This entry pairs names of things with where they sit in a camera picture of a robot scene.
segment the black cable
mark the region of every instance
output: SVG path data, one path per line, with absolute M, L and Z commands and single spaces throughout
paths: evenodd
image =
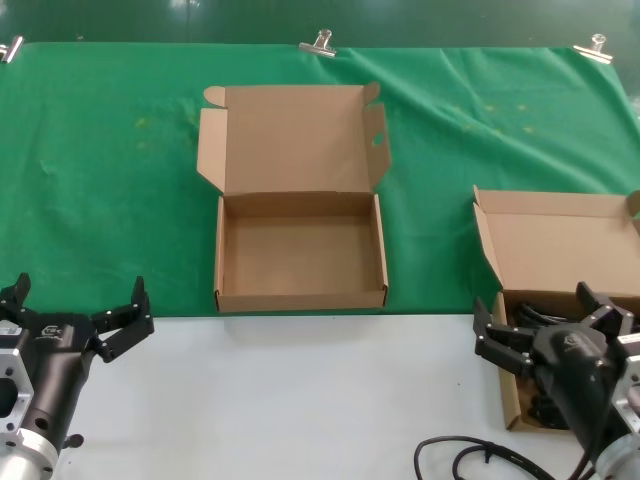
M 496 445 L 492 442 L 487 442 L 485 440 L 481 440 L 479 438 L 474 437 L 465 437 L 465 436 L 446 436 L 446 437 L 435 437 L 430 438 L 428 440 L 424 440 L 418 444 L 416 447 L 416 451 L 413 454 L 413 468 L 416 472 L 416 477 L 418 480 L 423 480 L 422 473 L 420 472 L 420 452 L 422 449 L 428 445 L 432 445 L 434 443 L 440 442 L 470 442 L 477 444 L 474 447 L 468 447 L 464 449 L 462 452 L 456 456 L 453 462 L 453 477 L 455 480 L 464 480 L 458 474 L 458 465 L 462 458 L 469 453 L 484 451 L 485 452 L 485 462 L 489 463 L 489 459 L 491 456 L 495 455 L 496 457 L 500 457 L 503 460 L 506 460 L 509 463 L 514 464 L 517 467 L 522 468 L 526 472 L 529 472 L 534 478 L 538 480 L 555 480 L 549 473 L 545 472 L 541 467 L 533 463 L 526 457 L 523 457 L 517 452 L 513 450 L 503 447 L 502 445 Z
M 613 388 L 608 388 L 605 393 L 605 407 L 597 419 L 596 427 L 594 429 L 593 438 L 589 442 L 589 445 L 584 451 L 582 458 L 578 462 L 573 473 L 569 476 L 567 480 L 588 480 L 595 474 L 595 470 L 593 466 L 589 468 L 586 472 L 583 471 L 589 463 L 589 459 L 592 457 L 593 452 L 596 451 L 598 445 L 600 443 L 600 439 L 604 432 L 605 426 L 607 424 L 607 419 L 609 418 L 609 412 L 611 411 L 611 397 L 613 395 Z M 485 463 L 489 463 L 489 459 L 495 455 L 496 457 L 500 457 L 503 460 L 506 460 L 509 463 L 521 468 L 525 472 L 528 472 L 537 480 L 555 480 L 549 473 L 544 471 L 541 467 L 533 463 L 526 457 L 523 457 L 518 452 L 514 452 L 513 450 L 503 447 L 502 445 L 496 445 L 493 442 L 487 442 L 486 440 L 481 440 L 475 437 L 466 437 L 460 435 L 452 435 L 452 436 L 443 436 L 443 437 L 433 437 L 427 440 L 423 440 L 416 447 L 415 452 L 413 453 L 413 468 L 416 472 L 416 478 L 418 480 L 424 480 L 422 478 L 422 472 L 420 471 L 420 452 L 422 449 L 428 445 L 433 445 L 434 443 L 441 442 L 469 442 L 475 443 L 476 445 L 473 447 L 467 447 L 462 450 L 458 455 L 456 455 L 452 464 L 452 473 L 454 480 L 465 480 L 458 474 L 458 466 L 462 459 L 473 452 L 484 452 L 484 461 Z
M 526 302 L 518 304 L 513 311 L 513 319 L 518 327 L 536 330 L 541 327 L 560 325 L 562 323 L 577 323 L 581 320 L 579 318 L 552 315 Z
M 580 462 L 578 462 L 578 466 L 573 471 L 573 473 L 571 474 L 568 480 L 584 480 L 591 476 L 591 475 L 587 476 L 589 474 L 589 471 L 587 471 L 582 477 L 580 475 L 582 474 L 582 471 L 584 470 L 584 468 L 587 466 L 587 463 L 589 463 L 589 459 L 591 458 L 593 453 L 596 451 L 600 443 L 600 438 L 602 437 L 602 433 L 604 432 L 605 426 L 607 424 L 607 420 L 609 418 L 609 412 L 611 411 L 611 397 L 613 396 L 613 390 L 614 390 L 613 387 L 609 387 L 605 392 L 606 403 L 604 406 L 604 410 L 600 414 L 600 418 L 598 418 L 596 426 L 593 430 L 593 438 L 589 442 L 589 446 L 585 449 L 584 454 L 580 459 Z

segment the box flap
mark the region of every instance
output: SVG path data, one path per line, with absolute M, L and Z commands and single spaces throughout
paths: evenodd
M 210 87 L 198 172 L 225 195 L 371 192 L 390 165 L 380 86 Z
M 505 290 L 640 294 L 640 193 L 590 195 L 474 188 L 482 248 Z

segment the robotic arm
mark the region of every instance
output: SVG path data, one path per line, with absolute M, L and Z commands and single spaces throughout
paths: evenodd
M 49 479 L 95 355 L 112 362 L 153 333 L 149 297 L 138 277 L 131 303 L 92 316 L 40 314 L 23 307 L 23 273 L 0 290 L 0 480 Z M 100 335 L 116 331 L 105 340 Z
M 532 330 L 492 323 L 474 305 L 475 352 L 551 397 L 603 480 L 640 478 L 640 334 L 634 315 L 578 284 L 592 312 L 579 323 Z

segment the silver metal part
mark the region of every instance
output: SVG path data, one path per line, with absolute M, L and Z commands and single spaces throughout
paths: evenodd
M 578 53 L 580 53 L 580 55 L 583 55 L 587 58 L 591 58 L 596 62 L 605 63 L 608 65 L 613 60 L 613 57 L 611 55 L 602 53 L 602 46 L 606 41 L 607 41 L 607 37 L 605 37 L 601 33 L 596 33 L 593 37 L 591 37 L 590 48 L 574 45 L 573 49 L 576 50 Z
M 20 334 L 20 330 L 20 328 L 16 328 L 17 334 Z M 1 442 L 14 441 L 12 437 L 16 435 L 22 425 L 22 420 L 33 398 L 33 386 L 17 348 L 0 349 L 0 379 L 5 378 L 15 383 L 18 389 L 18 398 L 11 413 L 0 419 Z
M 316 55 L 323 55 L 325 57 L 335 57 L 336 51 L 329 46 L 329 40 L 331 39 L 331 30 L 326 28 L 318 32 L 318 38 L 313 45 L 309 43 L 301 43 L 299 45 L 300 50 L 309 53 L 315 53 Z
M 609 445 L 598 457 L 595 468 L 600 478 L 636 480 L 640 472 L 640 436 L 628 434 Z
M 24 37 L 18 35 L 17 37 L 13 37 L 13 41 L 8 47 L 6 45 L 0 45 L 0 62 L 11 63 L 11 60 L 14 59 L 23 43 Z
M 31 430 L 20 429 L 0 448 L 0 480 L 48 480 L 58 462 L 55 447 Z
M 630 403 L 630 395 L 634 388 L 640 386 L 640 355 L 628 357 L 625 369 L 616 384 L 611 403 L 625 421 L 631 432 L 640 432 L 640 418 Z

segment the white table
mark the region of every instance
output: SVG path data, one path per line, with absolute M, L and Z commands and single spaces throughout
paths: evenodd
M 470 316 L 160 319 L 110 365 L 97 358 L 57 480 L 413 480 L 416 444 L 470 435 L 558 479 L 568 435 L 504 430 L 498 371 L 473 353 Z M 468 444 L 428 447 L 425 480 Z M 528 478 L 479 453 L 469 480 Z

